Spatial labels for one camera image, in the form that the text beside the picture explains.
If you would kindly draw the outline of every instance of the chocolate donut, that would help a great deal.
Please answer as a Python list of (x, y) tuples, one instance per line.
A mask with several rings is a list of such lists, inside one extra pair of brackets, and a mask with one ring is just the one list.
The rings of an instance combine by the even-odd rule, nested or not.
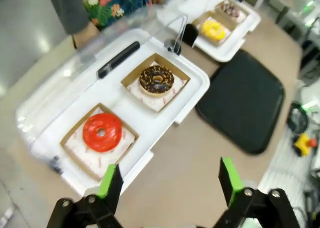
[(153, 65), (142, 71), (139, 84), (142, 90), (151, 96), (162, 96), (174, 85), (174, 75), (162, 65)]

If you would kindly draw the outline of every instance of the hawaiian shirt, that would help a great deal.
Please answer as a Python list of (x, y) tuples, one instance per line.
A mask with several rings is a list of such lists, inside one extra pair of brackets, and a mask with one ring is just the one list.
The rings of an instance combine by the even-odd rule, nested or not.
[(100, 29), (144, 5), (152, 4), (152, 0), (83, 0), (83, 2), (90, 20)]

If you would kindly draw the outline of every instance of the bolt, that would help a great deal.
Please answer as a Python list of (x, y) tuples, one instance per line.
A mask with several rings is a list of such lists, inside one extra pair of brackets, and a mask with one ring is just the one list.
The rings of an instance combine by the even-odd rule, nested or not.
[(94, 196), (90, 196), (89, 197), (89, 203), (92, 204), (93, 202), (95, 202), (96, 198)]
[(280, 193), (276, 190), (272, 191), (272, 196), (275, 198), (279, 198), (280, 197)]
[(68, 200), (65, 200), (63, 203), (62, 203), (62, 207), (67, 207), (69, 205), (69, 201)]
[(250, 189), (245, 189), (244, 194), (248, 197), (252, 196), (252, 191)]

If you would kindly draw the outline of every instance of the transparent cover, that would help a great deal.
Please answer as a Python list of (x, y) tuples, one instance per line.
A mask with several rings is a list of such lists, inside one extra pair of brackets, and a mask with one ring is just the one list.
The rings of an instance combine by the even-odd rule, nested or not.
[[(169, 11), (169, 9), (161, 5), (146, 6), (118, 20), (45, 78), (42, 85), (16, 112), (18, 130), (29, 148), (32, 148), (37, 138), (68, 106), (90, 86), (101, 80), (98, 77), (99, 69), (103, 68), (109, 76), (116, 68), (117, 62), (121, 62), (121, 59), (127, 59), (136, 51), (135, 49), (139, 49), (132, 42), (123, 41), (126, 39), (134, 40), (135, 44), (138, 42), (141, 47), (151, 38), (156, 38), (164, 46), (167, 46), (166, 49), (174, 51), (177, 41), (184, 33), (187, 16), (179, 11)], [(168, 24), (160, 23), (157, 20), (158, 13), (170, 13), (171, 21)], [(168, 29), (168, 25), (172, 22), (180, 23), (178, 34)], [(113, 58), (118, 55), (113, 55), (112, 51), (115, 48), (120, 48), (120, 51), (130, 50), (130, 45), (133, 45), (133, 49), (129, 53), (123, 55), (120, 52), (120, 61), (118, 59), (118, 61), (112, 62)], [(108, 57), (108, 61), (101, 65), (101, 60), (105, 58), (106, 54), (112, 54), (112, 57)], [(96, 67), (97, 73), (88, 73), (84, 78), (84, 73), (93, 67)], [(52, 158), (48, 152), (33, 153), (33, 155), (44, 159)]]

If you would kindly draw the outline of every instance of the red glazed donut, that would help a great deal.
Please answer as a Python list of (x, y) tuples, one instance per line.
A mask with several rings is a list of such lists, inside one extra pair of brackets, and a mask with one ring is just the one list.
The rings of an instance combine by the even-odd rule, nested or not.
[(122, 137), (122, 125), (111, 113), (96, 114), (85, 122), (83, 140), (96, 152), (108, 152), (115, 148)]

